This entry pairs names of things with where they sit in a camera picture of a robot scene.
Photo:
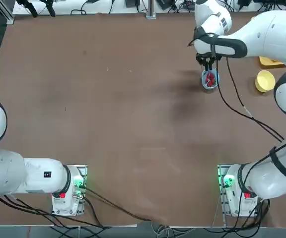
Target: black band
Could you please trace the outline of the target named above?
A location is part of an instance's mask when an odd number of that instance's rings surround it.
[[[277,169],[286,177],[286,167],[280,162],[278,156],[275,153],[275,150],[275,147],[270,150],[270,158]]]
[[[60,192],[54,192],[53,193],[53,196],[55,198],[58,198],[61,193],[68,192],[68,189],[69,189],[69,186],[70,186],[70,183],[71,183],[71,180],[72,180],[72,175],[70,173],[70,170],[69,170],[68,166],[67,165],[63,165],[63,167],[66,169],[66,172],[67,172],[67,181],[66,181],[66,184],[65,184],[64,188]]]
[[[239,183],[239,187],[241,189],[242,192],[247,192],[247,193],[250,193],[251,197],[255,197],[257,196],[254,192],[251,192],[250,190],[248,190],[246,188],[246,186],[244,185],[244,182],[242,180],[242,171],[243,171],[243,168],[246,166],[247,164],[244,164],[244,165],[240,165],[240,168],[238,169],[238,183]]]

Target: yellow object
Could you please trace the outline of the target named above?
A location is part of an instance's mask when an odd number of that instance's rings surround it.
[[[260,63],[264,66],[275,66],[275,65],[284,65],[281,61],[273,60],[267,57],[259,57]]]
[[[274,89],[275,84],[276,84],[276,79],[269,71],[261,70],[258,73],[255,85],[260,92],[265,93],[267,91]]]

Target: table surface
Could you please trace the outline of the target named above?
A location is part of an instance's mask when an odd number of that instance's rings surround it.
[[[254,13],[234,13],[233,31]],[[210,226],[219,194],[217,164],[253,162],[277,145],[204,92],[192,14],[20,18],[0,50],[0,102],[8,113],[0,148],[24,157],[88,164],[88,185],[131,212],[172,226]],[[259,94],[257,58],[230,59],[244,104],[286,136],[272,93]],[[286,69],[273,69],[279,78]],[[242,110],[226,61],[226,100]],[[49,195],[21,195],[50,209]],[[104,224],[138,221],[90,197]],[[89,209],[77,217],[94,222]],[[44,225],[0,204],[0,225]],[[215,226],[222,226],[221,207]],[[286,227],[286,195],[272,199],[265,226]]]

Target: red object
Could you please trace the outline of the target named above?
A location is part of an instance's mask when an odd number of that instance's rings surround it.
[[[207,84],[207,87],[213,87],[216,84],[216,80],[213,73],[208,73],[206,75],[205,83]]]
[[[248,192],[244,192],[243,195],[244,195],[245,198],[251,197],[250,193],[248,193]]]

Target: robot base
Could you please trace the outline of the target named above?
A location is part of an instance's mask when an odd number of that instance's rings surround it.
[[[52,195],[53,214],[62,216],[77,216],[84,214],[85,189],[79,186],[86,186],[87,165],[67,165],[71,173],[71,181],[66,193],[59,197]]]
[[[223,207],[225,214],[237,217],[248,217],[251,211],[255,208],[258,202],[258,197],[248,197],[247,194],[242,193],[241,205],[239,210],[239,201],[241,189],[238,182],[238,170],[240,165],[219,165],[218,176],[219,184],[221,184],[221,201],[223,205],[228,204],[228,207]],[[252,217],[256,215],[256,211],[251,214]]]

